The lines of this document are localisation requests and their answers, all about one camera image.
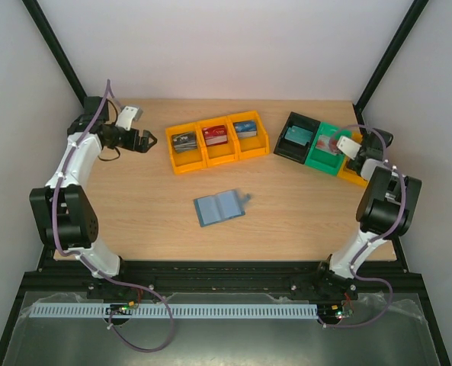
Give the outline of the blue card holder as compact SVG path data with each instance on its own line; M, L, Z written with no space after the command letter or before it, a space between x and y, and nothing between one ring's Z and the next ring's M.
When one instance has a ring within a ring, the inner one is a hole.
M222 223L245 215L250 194L228 190L194 199L194 208L201 227Z

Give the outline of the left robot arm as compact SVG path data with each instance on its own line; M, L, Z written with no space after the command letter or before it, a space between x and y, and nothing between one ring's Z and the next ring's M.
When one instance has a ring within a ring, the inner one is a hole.
M98 218L85 193L93 165L105 148L147 153L157 143L148 130L132 126L143 113L140 107L115 107L116 119L110 122L108 105L106 98L85 98L83 114L67 130L56 172L29 196L42 243L79 260L95 278L119 275L122 259L99 236Z

